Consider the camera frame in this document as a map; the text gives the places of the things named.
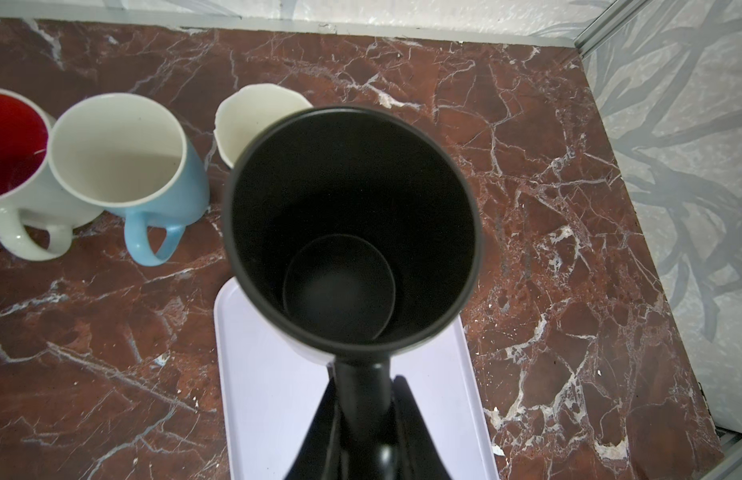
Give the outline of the white mug red interior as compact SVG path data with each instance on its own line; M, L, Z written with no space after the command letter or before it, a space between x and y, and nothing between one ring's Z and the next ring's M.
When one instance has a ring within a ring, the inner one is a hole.
M73 230L103 212L52 174L47 142L54 124L35 102L0 88L0 243L29 261L60 257Z

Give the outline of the black mug white rim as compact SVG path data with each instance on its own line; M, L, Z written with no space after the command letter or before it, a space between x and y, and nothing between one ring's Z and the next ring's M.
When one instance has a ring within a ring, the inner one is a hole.
M328 356L339 479L398 479L391 360L456 319L481 269L481 220L459 168L393 115L312 108L246 147L226 182L222 226L258 312Z

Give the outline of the light blue mug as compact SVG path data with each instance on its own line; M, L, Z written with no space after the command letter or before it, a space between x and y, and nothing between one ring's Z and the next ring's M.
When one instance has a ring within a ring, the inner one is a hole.
M128 253L143 266L167 262L210 203L203 162L179 120L144 96L78 102L56 120L47 153L67 192L123 218Z

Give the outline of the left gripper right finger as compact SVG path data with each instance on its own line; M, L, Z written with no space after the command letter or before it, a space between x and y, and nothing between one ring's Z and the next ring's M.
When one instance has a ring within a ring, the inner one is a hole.
M407 380L396 376L392 394L398 479L450 479Z

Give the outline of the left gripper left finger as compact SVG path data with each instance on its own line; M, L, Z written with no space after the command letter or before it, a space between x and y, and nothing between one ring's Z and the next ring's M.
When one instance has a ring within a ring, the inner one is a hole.
M324 391L301 448L285 480L341 477L341 409L333 379Z

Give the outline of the dark green mug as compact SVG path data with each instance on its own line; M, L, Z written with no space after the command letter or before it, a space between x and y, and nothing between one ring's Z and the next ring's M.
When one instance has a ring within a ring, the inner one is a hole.
M246 147L281 119L312 108L300 93L271 83L247 85L221 102L214 137L222 161L232 169Z

